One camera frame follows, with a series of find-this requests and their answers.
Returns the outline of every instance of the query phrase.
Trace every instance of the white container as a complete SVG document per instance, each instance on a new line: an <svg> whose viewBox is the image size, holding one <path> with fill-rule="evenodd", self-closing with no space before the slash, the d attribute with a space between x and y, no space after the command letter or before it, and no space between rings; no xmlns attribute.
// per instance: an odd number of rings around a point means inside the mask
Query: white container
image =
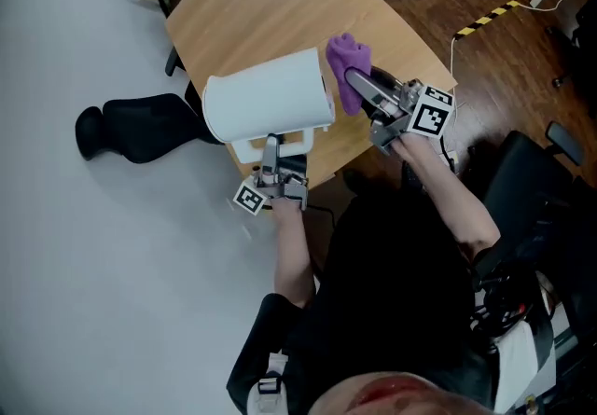
<svg viewBox="0 0 597 415"><path fill-rule="evenodd" d="M302 131L302 142L280 145L280 156L308 153L314 129L334 122L317 48L286 55L231 76L210 76L201 98L215 138L230 143L240 163L261 161L251 140Z"/></svg>

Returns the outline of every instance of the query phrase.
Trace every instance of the purple cloth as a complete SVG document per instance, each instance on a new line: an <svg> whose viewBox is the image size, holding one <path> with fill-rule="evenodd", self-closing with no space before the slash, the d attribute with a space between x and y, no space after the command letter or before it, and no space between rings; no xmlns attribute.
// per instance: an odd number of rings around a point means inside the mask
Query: purple cloth
<svg viewBox="0 0 597 415"><path fill-rule="evenodd" d="M344 74L353 67L368 76L371 75L371 49L354 41L350 34L334 36L327 42L326 57L338 80L342 108L347 115L356 115L361 109L363 97L347 82Z"/></svg>

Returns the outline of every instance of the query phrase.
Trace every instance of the black shirt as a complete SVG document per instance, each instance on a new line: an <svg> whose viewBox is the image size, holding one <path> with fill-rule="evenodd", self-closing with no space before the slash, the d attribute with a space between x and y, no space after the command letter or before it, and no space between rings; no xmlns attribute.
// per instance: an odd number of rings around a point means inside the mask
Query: black shirt
<svg viewBox="0 0 597 415"><path fill-rule="evenodd" d="M465 259L427 197L357 197L334 232L312 305L266 296L227 388L246 413L270 353L282 350L291 415L342 380L382 371L419 375L491 408L491 371L469 329L473 309Z"/></svg>

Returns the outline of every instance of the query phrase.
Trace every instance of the forearm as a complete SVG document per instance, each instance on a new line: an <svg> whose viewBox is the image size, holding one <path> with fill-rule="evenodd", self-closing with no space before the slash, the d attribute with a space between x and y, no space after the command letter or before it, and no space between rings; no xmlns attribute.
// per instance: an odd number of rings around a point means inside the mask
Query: forearm
<svg viewBox="0 0 597 415"><path fill-rule="evenodd" d="M489 212L443 163L429 141L409 133L401 140L398 153L415 171L466 255L472 260L479 251L493 246L500 233Z"/></svg>
<svg viewBox="0 0 597 415"><path fill-rule="evenodd" d="M305 305L315 293L313 272L302 211L276 216L278 226L278 259L274 291L298 307Z"/></svg>

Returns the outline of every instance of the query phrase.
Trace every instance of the wooden table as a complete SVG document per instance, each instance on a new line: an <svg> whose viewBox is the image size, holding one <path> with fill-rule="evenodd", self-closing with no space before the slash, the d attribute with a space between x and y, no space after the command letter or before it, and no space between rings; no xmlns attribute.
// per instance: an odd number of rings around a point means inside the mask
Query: wooden table
<svg viewBox="0 0 597 415"><path fill-rule="evenodd" d="M309 153L310 187L371 147L369 120L342 111L326 63L332 35L353 34L371 46L373 64L403 80L418 77L444 90L456 82L431 49L383 0L182 0L166 22L198 93L211 75L226 76L283 55L318 47L324 81L336 102L336 123L317 130ZM236 160L241 173L252 165Z"/></svg>

